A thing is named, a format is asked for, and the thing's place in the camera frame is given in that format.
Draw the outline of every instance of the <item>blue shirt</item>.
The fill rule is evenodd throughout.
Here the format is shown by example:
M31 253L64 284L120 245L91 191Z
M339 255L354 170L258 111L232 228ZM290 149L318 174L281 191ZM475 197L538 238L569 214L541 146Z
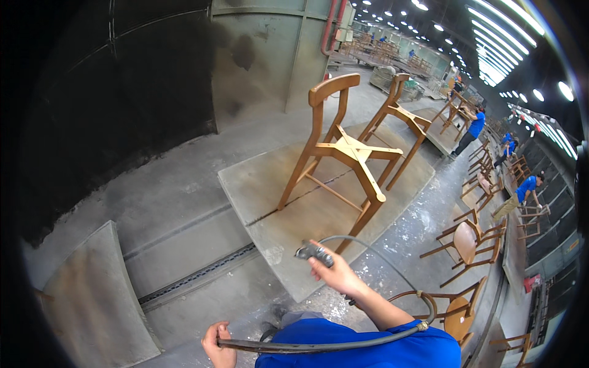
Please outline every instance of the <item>blue shirt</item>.
M478 112L477 119L471 123L470 128L468 128L468 132L472 134L473 137L478 138L478 135L481 133L482 127L485 126L485 113Z
M536 176L530 176L523 183L515 190L517 193L517 199L520 203L522 203L525 199L525 192L532 191L536 189Z
M327 344L372 340L408 330L419 322L415 320L383 332L355 332L326 319L303 319L278 331L272 342ZM460 363L461 351L456 340L430 327L390 343L341 352L262 354L256 360L256 368L459 368Z
M501 143L507 143L511 141L511 134L505 133L505 138L501 141Z
M509 142L509 147L507 147L506 149L503 150L503 154L504 155L511 155L511 153L514 151L515 149L515 143L513 141Z

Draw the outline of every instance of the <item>unfinished wooden chair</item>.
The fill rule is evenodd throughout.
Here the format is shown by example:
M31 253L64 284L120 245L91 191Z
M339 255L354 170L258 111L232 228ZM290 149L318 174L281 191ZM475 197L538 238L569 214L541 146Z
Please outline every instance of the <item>unfinished wooden chair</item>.
M468 215L472 216L472 221L467 217ZM507 220L503 219L503 222L500 225L492 227L487 231L482 231L478 221L478 213L475 209L463 213L462 215L455 218L454 221L458 221L461 218L464 218L464 220L457 225L447 228L440 236L436 238L436 240L440 240L441 238L445 238L450 234L453 234L452 241L419 256L419 258L431 256L432 254L449 247L453 247L458 252L458 255L460 256L459 262L456 263L452 269L454 270L462 264L465 265L464 269L461 270L458 274L454 275L448 281L441 284L440 287L448 285L473 267L480 266L481 264L495 263L497 261L497 257L499 256L499 247L501 245L500 240L501 237L505 234ZM485 243L487 240L492 239L495 239L494 245L477 250L481 244ZM486 253L488 251L493 251L493 254L489 259L474 262L475 256L477 254Z
M334 194L337 198L360 212L360 215L356 219L356 223L350 230L349 234L352 236L356 236L360 233L360 230L364 228L366 223L368 223L385 202L386 197L380 191L380 186L382 186L385 179L391 173L393 167L403 154L402 150L365 145L348 136L340 126L340 123L346 114L349 88L357 86L358 84L360 84L360 74L354 73L323 81L317 86L311 88L309 91L309 105L313 108L313 129L311 131L311 136L296 163L293 173L290 176L290 180L286 184L282 198L278 203L278 210L282 210L296 184L303 178L311 179L317 185ZM323 100L327 96L338 91L340 93L337 114L333 119L332 125L329 128L325 139L323 142L319 142L323 126ZM311 156L314 156L315 159L305 168L305 165ZM362 206L352 203L335 190L314 178L313 172L317 168L321 158L325 156L335 158L349 166L354 171L367 196ZM373 178L366 166L366 160L369 158L389 161L389 164L386 166L378 180ZM342 242L336 252L341 253L349 243L349 240Z
M460 348L464 348L474 335L472 332L469 333L468 330L471 328L472 322L474 321L477 300L481 296L483 286L486 282L487 276L483 276L483 278L480 279L479 282L473 284L472 286L466 288L458 294L424 293L428 297L429 301L431 301L434 305L435 318L443 319L442 323L444 324L444 330L453 338L455 338L456 341L458 341ZM472 292L472 295L470 300L468 300L464 297L464 295L470 292ZM417 291L415 290L406 291L404 293L393 296L389 299L389 301L393 302L393 300L398 299L400 297L416 293ZM438 306L435 303L434 298L449 300L450 304L448 305L448 308L446 308L446 312L440 313L438 311ZM428 316L423 315L413 317L415 319L425 319Z
M523 342L518 346L510 346L510 341L515 340L523 340ZM524 368L530 366L530 363L525 362L525 358L528 355L528 351L532 348L532 338L531 333L523 334L520 336L510 337L509 339L501 339L501 340L492 340L489 342L489 345L493 344L507 344L506 349L499 349L497 350L498 353L508 352L509 350L521 349L522 355L519 358L518 364L515 366L516 368Z
M397 179L399 179L401 174L403 174L403 171L405 170L405 168L407 167L407 165L419 149L419 146L424 141L425 133L428 131L429 126L432 125L431 121L421 118L417 115L413 115L399 105L398 101L401 97L401 93L403 92L403 86L405 84L405 81L408 80L409 74L395 74L395 76L393 77L393 81L391 82L391 90L389 91L389 96L387 97L385 103L382 104L378 112L374 115L372 120L370 120L366 128L364 128L364 130L358 137L359 141L364 140L364 142L367 142L368 139L370 139L370 137L374 135L388 147L393 148L390 144L388 144L376 133L376 129L380 126L382 121L389 114L398 117L399 119L404 121L405 124L407 124L407 126L409 127L409 129L411 129L413 134L415 134L415 136L417 137L417 141L415 141L415 144L413 145L409 153L403 156L403 163L399 167L399 170L396 172L393 179L391 179L389 184L387 184L386 190L391 190L393 185L395 185Z
M528 226L536 225L536 232L534 234L528 234L526 236L522 236L517 238L517 240L527 239L534 236L540 235L540 216L549 216L550 215L550 207L548 204L542 206L541 210L538 210L538 207L532 206L520 206L518 207L523 214L519 215L518 217L522 219L523 224L517 225L517 227L523 229L524 234L527 233Z

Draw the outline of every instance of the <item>black booth wall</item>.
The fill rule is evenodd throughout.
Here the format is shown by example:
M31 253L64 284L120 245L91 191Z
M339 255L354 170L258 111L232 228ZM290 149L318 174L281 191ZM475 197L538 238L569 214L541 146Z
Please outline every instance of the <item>black booth wall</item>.
M86 2L45 61L21 131L18 233L37 246L93 190L216 132L210 0Z

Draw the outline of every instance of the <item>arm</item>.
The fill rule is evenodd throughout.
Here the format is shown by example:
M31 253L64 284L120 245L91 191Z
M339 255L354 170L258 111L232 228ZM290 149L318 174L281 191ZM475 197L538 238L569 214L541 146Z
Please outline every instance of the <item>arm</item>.
M315 276L315 280L323 280L331 288L356 300L356 303L374 322L379 331L385 331L415 320L409 313L395 307L360 280L342 256L328 248L325 248L325 252L332 256L333 266L327 268L323 263L311 257L309 259L311 275Z

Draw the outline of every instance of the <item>rubber hose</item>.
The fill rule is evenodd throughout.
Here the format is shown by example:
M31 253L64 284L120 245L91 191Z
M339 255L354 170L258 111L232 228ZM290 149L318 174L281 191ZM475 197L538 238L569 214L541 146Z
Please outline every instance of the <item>rubber hose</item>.
M368 249L371 249L374 253L376 253L380 258L382 258L389 266L391 266L399 275L401 273L396 269L396 267L381 253L377 252L374 248L359 240L356 237L350 235L334 235L329 236L324 239L318 241L318 243L323 244L329 240L333 239L350 239L355 241ZM403 279L415 290L414 286L401 275ZM421 295L421 299L425 302L429 309L429 317L425 320L427 326L429 326L435 318L435 311L433 304L425 297L424 294ZM358 349L361 347L370 347L376 345L382 345L386 343L393 342L395 340L402 339L404 337L410 336L418 331L420 331L420 325L412 327L411 329L399 333L392 334L390 336L379 337L378 339L372 340L365 340L365 341L357 341L357 342L350 342L350 343L335 343L335 344L284 344L284 343L265 343L259 341L251 341L251 340L223 340L219 339L217 344L220 347L228 347L231 349L236 350L243 350L245 352L253 352L253 353L269 353L269 354L313 354L313 353L327 353L327 352L338 352L341 350L350 350L350 349Z

